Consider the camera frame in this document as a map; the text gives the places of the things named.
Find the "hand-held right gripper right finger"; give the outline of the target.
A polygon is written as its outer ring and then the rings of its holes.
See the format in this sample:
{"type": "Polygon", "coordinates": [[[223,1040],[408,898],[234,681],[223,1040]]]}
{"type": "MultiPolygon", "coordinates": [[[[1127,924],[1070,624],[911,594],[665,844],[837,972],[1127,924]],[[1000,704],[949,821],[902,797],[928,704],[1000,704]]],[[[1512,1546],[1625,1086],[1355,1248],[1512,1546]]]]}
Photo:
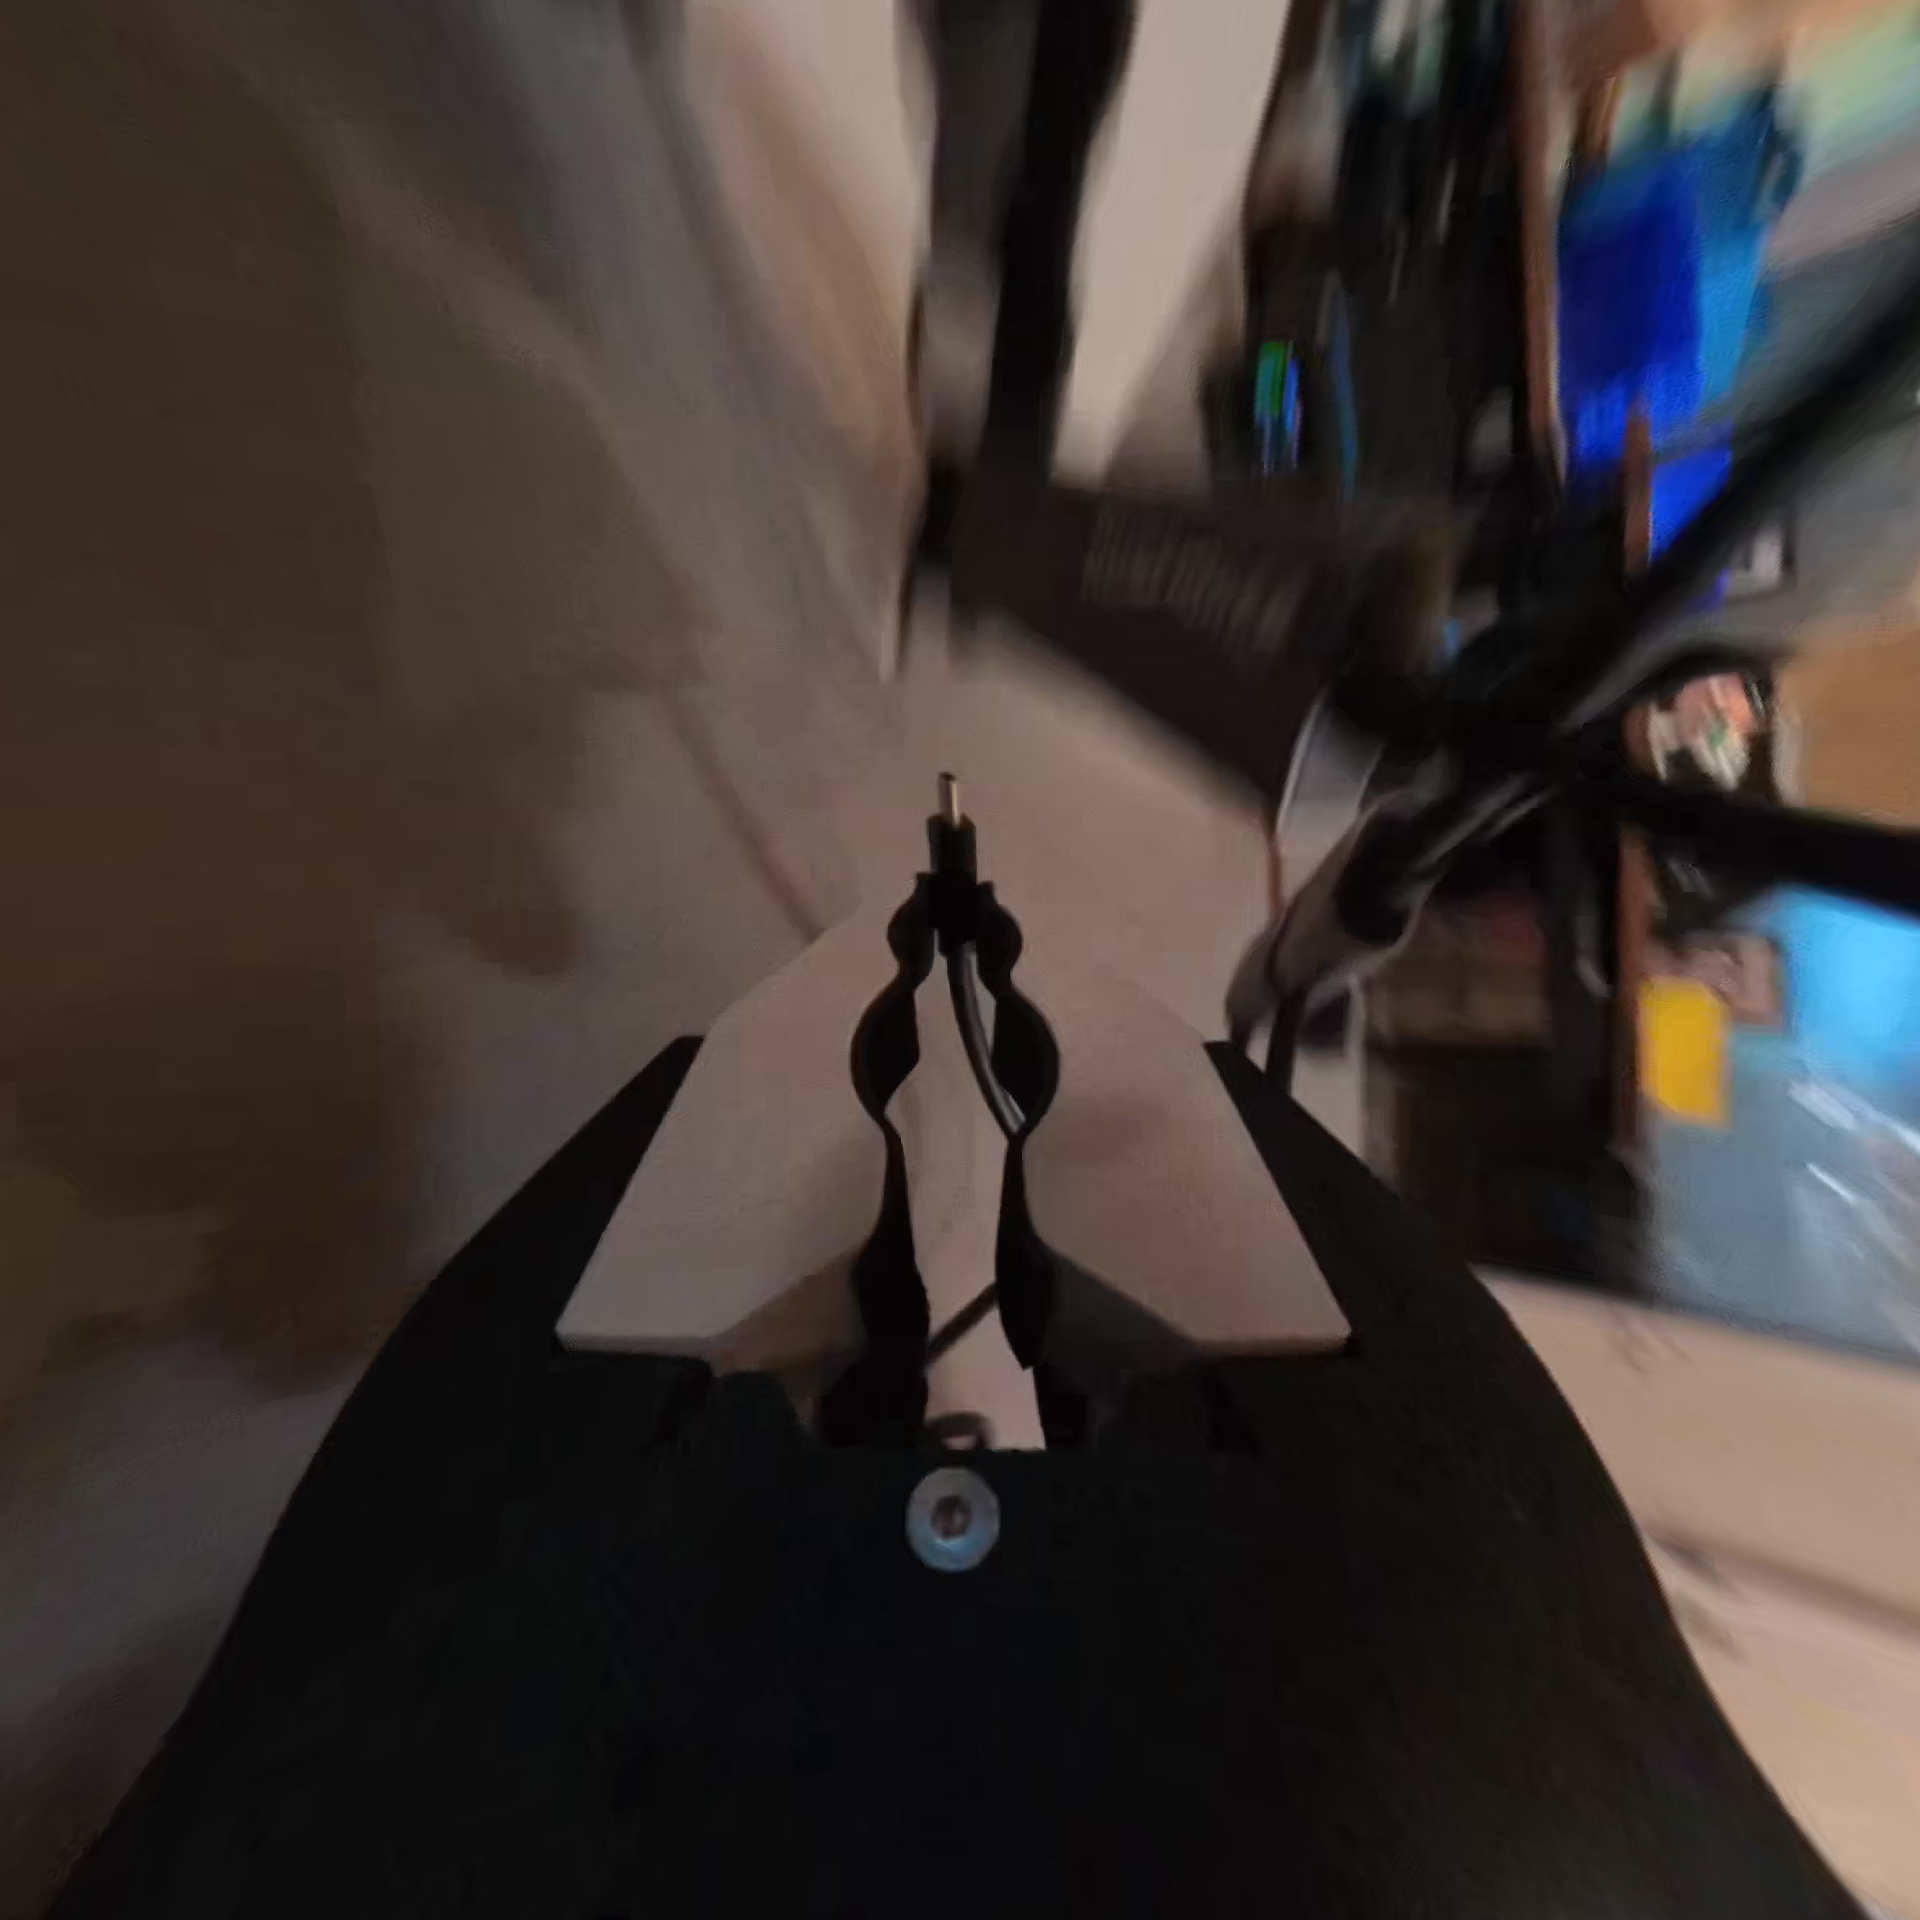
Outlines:
{"type": "Polygon", "coordinates": [[[1047,1102],[994,1072],[975,1088],[975,1418],[1042,1429],[1039,1370],[1024,1368],[994,1240],[1022,1179],[1047,1259],[1039,1365],[1111,1402],[1190,1363],[1302,1360],[1352,1337],[1326,1267],[1257,1152],[1199,1028],[1039,908],[1017,912],[1013,985],[1047,1024],[1047,1102]]]}

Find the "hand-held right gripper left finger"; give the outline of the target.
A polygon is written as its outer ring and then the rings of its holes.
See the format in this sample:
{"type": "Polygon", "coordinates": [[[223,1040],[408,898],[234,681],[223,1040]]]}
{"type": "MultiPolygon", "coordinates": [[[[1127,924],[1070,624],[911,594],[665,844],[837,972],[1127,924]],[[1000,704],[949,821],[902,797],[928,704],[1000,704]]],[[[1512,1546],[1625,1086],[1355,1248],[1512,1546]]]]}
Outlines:
{"type": "Polygon", "coordinates": [[[802,1408],[857,1357],[883,1157],[850,1049],[895,979],[888,914],[862,905],[703,1034],[560,1314],[567,1350],[770,1377],[802,1408]]]}

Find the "yellow plastic bin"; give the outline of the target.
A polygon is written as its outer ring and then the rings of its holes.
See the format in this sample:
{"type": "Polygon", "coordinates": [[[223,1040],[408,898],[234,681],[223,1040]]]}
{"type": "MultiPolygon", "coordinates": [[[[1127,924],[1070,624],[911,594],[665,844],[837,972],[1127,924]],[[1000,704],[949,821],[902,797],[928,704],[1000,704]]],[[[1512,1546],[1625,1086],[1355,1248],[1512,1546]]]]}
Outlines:
{"type": "Polygon", "coordinates": [[[1638,985],[1637,1045],[1641,1102],[1662,1121],[1726,1132],[1731,1125],[1731,1014],[1690,976],[1648,976],[1638,985]]]}

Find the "black label printer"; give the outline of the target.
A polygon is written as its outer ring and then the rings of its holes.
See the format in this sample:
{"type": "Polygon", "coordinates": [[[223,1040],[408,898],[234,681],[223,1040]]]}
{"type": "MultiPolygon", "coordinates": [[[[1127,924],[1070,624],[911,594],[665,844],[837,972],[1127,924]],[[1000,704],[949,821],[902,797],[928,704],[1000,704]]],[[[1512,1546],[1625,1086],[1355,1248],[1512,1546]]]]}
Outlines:
{"type": "Polygon", "coordinates": [[[1333,273],[1282,280],[1202,395],[1225,483],[1334,505],[1453,488],[1449,376],[1422,302],[1357,294],[1333,273]]]}

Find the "stack of blue bins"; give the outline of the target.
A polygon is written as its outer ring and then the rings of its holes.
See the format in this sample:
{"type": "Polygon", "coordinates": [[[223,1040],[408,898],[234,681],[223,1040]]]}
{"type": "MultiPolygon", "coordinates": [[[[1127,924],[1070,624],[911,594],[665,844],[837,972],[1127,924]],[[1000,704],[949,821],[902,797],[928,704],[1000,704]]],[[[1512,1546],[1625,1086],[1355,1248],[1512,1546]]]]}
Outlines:
{"type": "Polygon", "coordinates": [[[1577,179],[1555,226],[1555,380],[1567,481],[1595,496],[1648,434],[1648,554],[1658,555],[1731,476],[1731,393],[1768,240],[1806,150],[1776,80],[1703,128],[1645,122],[1577,179]]]}

